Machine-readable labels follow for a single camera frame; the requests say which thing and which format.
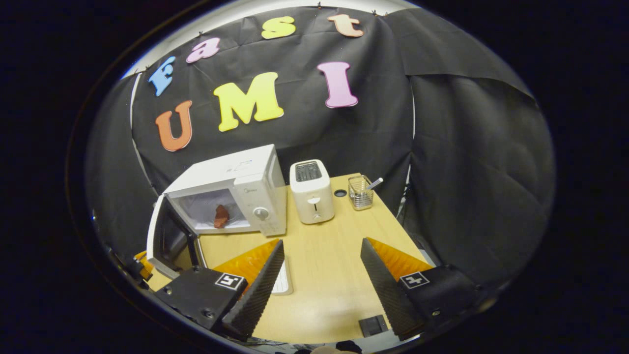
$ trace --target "utensil holder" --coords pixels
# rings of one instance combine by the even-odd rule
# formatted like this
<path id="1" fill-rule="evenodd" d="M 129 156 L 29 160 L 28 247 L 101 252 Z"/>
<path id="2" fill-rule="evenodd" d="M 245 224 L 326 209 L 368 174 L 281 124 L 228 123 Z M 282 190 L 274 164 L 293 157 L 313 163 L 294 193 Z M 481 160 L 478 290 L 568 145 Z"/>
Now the utensil holder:
<path id="1" fill-rule="evenodd" d="M 368 190 L 367 186 L 371 181 L 365 175 L 350 177 L 348 179 L 350 201 L 354 210 L 364 210 L 371 208 L 374 204 L 374 191 Z"/>

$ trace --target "white keyboard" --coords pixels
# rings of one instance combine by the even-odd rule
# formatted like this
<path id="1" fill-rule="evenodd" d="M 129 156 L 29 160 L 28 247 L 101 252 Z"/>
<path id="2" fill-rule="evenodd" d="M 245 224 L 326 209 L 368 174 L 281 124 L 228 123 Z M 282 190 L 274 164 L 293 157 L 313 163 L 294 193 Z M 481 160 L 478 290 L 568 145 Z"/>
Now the white keyboard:
<path id="1" fill-rule="evenodd" d="M 282 263 L 282 268 L 279 270 L 279 274 L 277 275 L 277 280 L 275 285 L 273 286 L 273 290 L 271 294 L 273 295 L 288 295 L 292 293 L 292 285 L 291 285 L 291 277 L 288 272 L 288 266 L 286 264 L 286 259 L 284 258 L 284 262 Z"/>

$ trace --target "white toaster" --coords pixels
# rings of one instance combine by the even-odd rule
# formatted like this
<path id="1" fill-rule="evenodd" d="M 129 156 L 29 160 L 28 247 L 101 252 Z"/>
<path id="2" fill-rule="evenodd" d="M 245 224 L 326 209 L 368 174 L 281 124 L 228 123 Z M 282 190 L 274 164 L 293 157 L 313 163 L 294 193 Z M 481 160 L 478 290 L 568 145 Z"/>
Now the white toaster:
<path id="1" fill-rule="evenodd" d="M 315 224 L 334 217 L 330 176 L 320 160 L 292 164 L 290 181 L 301 222 Z"/>

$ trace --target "letter m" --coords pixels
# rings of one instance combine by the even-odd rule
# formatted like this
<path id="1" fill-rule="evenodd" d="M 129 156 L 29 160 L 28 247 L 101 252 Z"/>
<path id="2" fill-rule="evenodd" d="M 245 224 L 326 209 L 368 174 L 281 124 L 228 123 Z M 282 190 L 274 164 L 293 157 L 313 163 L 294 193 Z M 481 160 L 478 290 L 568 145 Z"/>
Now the letter m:
<path id="1" fill-rule="evenodd" d="M 235 83 L 218 86 L 214 90 L 214 95 L 218 96 L 221 105 L 221 123 L 218 130 L 225 132 L 238 126 L 238 120 L 234 118 L 232 110 L 244 124 L 249 124 L 254 105 L 257 110 L 253 119 L 258 122 L 283 116 L 284 110 L 277 105 L 276 79 L 276 72 L 259 74 L 251 81 L 246 94 L 240 91 Z"/>

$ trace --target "red meat piece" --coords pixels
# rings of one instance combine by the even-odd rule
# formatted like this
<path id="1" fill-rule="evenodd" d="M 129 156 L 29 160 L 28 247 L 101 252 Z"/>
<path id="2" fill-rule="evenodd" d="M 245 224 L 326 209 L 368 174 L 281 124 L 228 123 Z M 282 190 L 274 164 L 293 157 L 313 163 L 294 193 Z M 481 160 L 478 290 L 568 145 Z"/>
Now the red meat piece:
<path id="1" fill-rule="evenodd" d="M 214 227 L 217 229 L 222 229 L 225 227 L 225 224 L 230 219 L 230 213 L 227 212 L 224 206 L 221 204 L 216 208 L 216 217 L 214 218 Z"/>

